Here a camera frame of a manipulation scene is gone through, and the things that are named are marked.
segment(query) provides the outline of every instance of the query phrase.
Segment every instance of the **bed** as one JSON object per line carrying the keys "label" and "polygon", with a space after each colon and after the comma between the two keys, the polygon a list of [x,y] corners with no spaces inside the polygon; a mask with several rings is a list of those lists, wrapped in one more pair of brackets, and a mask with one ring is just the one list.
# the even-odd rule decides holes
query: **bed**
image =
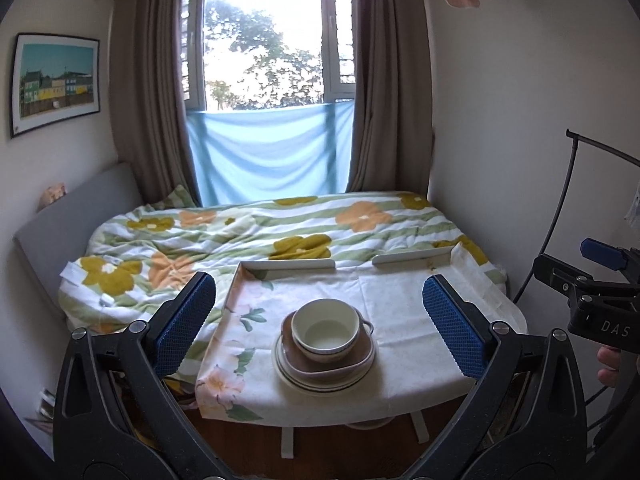
{"label": "bed", "polygon": [[242,260],[332,258],[357,266],[377,254],[461,243],[497,285],[506,277],[432,207],[408,192],[360,192],[196,208],[178,188],[143,205],[130,167],[119,164],[47,207],[15,241],[47,300],[69,328],[97,333],[148,320],[202,270],[216,304],[176,379],[194,383]]}

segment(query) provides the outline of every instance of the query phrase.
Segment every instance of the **pillow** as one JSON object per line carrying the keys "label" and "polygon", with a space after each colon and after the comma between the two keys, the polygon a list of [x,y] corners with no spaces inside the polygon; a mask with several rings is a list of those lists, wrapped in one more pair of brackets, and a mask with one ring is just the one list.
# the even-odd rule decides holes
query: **pillow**
{"label": "pillow", "polygon": [[197,207],[196,203],[193,201],[193,198],[189,194],[189,192],[184,189],[182,184],[178,184],[178,186],[171,192],[171,194],[162,200],[162,202],[156,202],[155,204],[150,204],[153,209],[156,211],[164,211],[165,209],[185,209],[190,207]]}

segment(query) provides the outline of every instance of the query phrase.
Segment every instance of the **white tablecloth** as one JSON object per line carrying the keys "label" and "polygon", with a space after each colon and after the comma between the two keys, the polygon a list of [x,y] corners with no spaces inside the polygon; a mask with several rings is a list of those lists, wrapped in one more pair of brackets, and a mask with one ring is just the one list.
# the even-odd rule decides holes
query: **white tablecloth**
{"label": "white tablecloth", "polygon": [[[207,349],[196,400],[205,418],[280,427],[330,426],[415,412],[468,393],[460,372],[422,306],[422,286],[442,274],[490,320],[526,332],[524,316],[458,245],[450,262],[413,260],[374,266],[244,272]],[[337,298],[375,326],[376,362],[353,388],[325,397],[278,377],[271,349],[285,316],[316,298]]]}

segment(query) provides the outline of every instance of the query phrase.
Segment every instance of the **window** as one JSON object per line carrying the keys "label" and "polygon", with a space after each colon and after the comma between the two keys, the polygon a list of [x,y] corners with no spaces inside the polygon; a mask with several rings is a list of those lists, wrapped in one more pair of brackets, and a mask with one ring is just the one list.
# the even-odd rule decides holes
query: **window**
{"label": "window", "polygon": [[186,107],[263,110],[352,100],[352,0],[182,0]]}

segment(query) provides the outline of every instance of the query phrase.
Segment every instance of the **plush toy on headboard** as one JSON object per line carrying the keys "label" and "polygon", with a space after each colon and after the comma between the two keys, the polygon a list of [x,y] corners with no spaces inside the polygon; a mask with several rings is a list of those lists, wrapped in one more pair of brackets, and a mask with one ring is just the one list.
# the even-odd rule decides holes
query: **plush toy on headboard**
{"label": "plush toy on headboard", "polygon": [[47,187],[45,192],[40,197],[40,207],[43,209],[46,206],[53,204],[56,200],[66,195],[66,188],[63,182],[56,184],[55,186]]}

